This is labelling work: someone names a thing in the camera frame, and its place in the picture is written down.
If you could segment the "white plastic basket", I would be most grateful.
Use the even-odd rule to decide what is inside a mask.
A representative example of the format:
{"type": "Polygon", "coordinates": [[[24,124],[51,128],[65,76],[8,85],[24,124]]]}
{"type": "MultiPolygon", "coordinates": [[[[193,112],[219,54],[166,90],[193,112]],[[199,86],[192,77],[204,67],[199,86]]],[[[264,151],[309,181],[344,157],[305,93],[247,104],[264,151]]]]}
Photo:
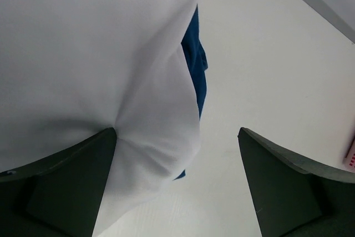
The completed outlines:
{"type": "Polygon", "coordinates": [[[355,140],[353,140],[347,155],[343,161],[343,165],[347,168],[350,172],[355,172],[355,140]]]}

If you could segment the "folded blue t shirt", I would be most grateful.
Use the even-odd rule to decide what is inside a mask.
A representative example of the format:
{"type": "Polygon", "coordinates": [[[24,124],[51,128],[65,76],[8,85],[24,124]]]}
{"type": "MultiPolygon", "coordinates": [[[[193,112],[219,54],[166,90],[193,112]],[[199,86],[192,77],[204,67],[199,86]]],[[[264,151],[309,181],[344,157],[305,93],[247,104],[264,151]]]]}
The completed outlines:
{"type": "Polygon", "coordinates": [[[170,105],[174,120],[177,121],[178,143],[174,166],[182,173],[200,149],[200,133],[197,118],[201,117],[204,107],[207,82],[205,71],[208,69],[207,58],[199,36],[199,13],[196,9],[191,22],[177,50],[179,84],[175,87],[174,102],[170,105]]]}

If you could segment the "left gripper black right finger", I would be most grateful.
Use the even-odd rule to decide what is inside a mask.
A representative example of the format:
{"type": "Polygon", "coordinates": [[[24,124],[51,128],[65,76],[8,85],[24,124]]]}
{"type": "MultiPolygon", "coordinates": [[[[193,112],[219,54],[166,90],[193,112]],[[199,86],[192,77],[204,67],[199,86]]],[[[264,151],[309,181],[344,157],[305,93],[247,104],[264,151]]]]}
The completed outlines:
{"type": "Polygon", "coordinates": [[[238,141],[262,236],[354,236],[354,173],[247,128],[238,141]]]}

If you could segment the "white t shirt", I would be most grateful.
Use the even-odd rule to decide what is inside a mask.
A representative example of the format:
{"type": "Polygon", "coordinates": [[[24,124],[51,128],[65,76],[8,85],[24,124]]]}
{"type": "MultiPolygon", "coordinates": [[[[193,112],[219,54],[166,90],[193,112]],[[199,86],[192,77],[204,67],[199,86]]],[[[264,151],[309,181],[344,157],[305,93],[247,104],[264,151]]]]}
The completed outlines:
{"type": "Polygon", "coordinates": [[[200,148],[182,49],[197,0],[1,0],[1,170],[118,135],[94,236],[200,148]]]}

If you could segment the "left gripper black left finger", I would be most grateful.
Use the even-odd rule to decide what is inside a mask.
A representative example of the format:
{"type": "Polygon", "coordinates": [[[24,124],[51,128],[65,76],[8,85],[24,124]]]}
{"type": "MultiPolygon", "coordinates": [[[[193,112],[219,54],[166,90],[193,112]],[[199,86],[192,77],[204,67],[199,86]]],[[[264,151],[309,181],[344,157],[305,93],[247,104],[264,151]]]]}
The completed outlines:
{"type": "Polygon", "coordinates": [[[1,172],[1,236],[92,236],[115,147],[108,128],[1,172]]]}

